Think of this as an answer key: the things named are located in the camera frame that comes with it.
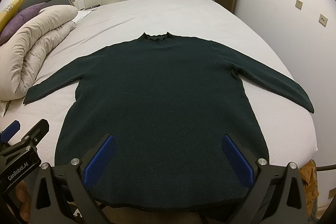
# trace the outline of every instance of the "purple pillow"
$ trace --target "purple pillow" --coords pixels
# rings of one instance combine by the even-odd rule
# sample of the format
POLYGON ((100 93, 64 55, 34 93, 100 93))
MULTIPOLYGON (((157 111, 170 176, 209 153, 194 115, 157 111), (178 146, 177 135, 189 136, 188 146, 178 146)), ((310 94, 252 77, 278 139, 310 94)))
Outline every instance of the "purple pillow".
POLYGON ((37 16, 43 5, 45 2, 29 6, 15 15, 0 33, 0 46, 6 43, 27 21, 37 16))

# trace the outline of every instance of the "human hand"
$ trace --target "human hand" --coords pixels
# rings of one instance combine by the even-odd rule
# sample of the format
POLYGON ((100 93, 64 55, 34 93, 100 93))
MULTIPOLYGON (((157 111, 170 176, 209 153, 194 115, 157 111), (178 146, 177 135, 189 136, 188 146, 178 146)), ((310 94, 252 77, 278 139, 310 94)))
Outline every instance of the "human hand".
POLYGON ((15 186, 14 191, 15 191, 15 196, 17 200, 21 202, 20 216, 24 221, 29 222, 32 198, 23 180, 19 182, 18 185, 15 186))

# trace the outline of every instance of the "folded white comforter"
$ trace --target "folded white comforter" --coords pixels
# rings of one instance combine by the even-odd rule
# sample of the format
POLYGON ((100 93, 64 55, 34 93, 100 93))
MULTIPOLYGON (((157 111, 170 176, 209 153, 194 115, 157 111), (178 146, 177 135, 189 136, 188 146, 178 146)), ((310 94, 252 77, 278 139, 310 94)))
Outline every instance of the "folded white comforter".
POLYGON ((77 13, 71 5, 44 8, 0 47, 0 116, 11 100, 26 95, 47 54, 75 28, 77 13))

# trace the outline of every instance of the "orange cloth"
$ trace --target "orange cloth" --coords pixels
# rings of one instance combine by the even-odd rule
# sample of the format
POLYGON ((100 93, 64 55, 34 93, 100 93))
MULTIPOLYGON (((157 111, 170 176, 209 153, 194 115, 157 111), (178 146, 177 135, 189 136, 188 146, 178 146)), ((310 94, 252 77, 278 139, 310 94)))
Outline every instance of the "orange cloth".
POLYGON ((311 214, 314 200, 319 196, 319 192, 317 191, 317 176, 315 174, 315 169, 316 166, 312 160, 308 161, 306 165, 300 169, 308 216, 311 214))

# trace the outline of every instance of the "power socket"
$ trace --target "power socket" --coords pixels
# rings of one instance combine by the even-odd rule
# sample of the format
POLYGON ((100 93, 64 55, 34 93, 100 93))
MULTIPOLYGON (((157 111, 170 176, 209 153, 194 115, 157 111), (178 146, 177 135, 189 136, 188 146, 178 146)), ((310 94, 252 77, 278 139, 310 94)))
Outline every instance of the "power socket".
POLYGON ((319 22, 321 22, 324 26, 327 25, 328 18, 326 18, 324 15, 320 14, 319 22))
POLYGON ((300 0, 296 0, 295 7, 298 7, 300 10, 302 9, 303 2, 300 0))
POLYGON ((332 199, 332 198, 334 198, 334 196, 336 196, 336 188, 331 189, 331 190, 329 191, 328 199, 332 199))

